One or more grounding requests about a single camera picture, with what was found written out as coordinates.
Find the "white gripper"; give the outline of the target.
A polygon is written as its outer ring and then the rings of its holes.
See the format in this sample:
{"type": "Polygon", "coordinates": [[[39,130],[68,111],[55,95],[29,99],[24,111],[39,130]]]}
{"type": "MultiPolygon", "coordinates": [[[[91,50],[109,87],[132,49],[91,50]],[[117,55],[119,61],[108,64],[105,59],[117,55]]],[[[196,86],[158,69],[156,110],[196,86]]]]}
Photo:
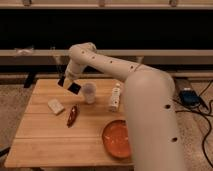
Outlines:
{"type": "MultiPolygon", "coordinates": [[[[83,65],[80,65],[74,61],[70,61],[65,70],[65,76],[71,81],[74,81],[79,78],[83,70],[84,70],[83,65]]],[[[58,81],[58,85],[61,87],[64,86],[65,76],[62,76],[58,81]]]]}

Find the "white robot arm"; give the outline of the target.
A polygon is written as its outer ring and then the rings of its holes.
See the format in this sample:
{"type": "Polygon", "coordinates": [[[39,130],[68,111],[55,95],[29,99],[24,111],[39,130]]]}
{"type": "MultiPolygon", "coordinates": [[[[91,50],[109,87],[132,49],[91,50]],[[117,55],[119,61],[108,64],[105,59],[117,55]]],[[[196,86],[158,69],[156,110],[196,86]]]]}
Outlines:
{"type": "Polygon", "coordinates": [[[172,77],[144,64],[101,55],[91,43],[69,48],[70,61],[59,85],[73,93],[75,80],[90,66],[123,83],[123,106],[134,171],[187,171],[175,115],[172,77]]]}

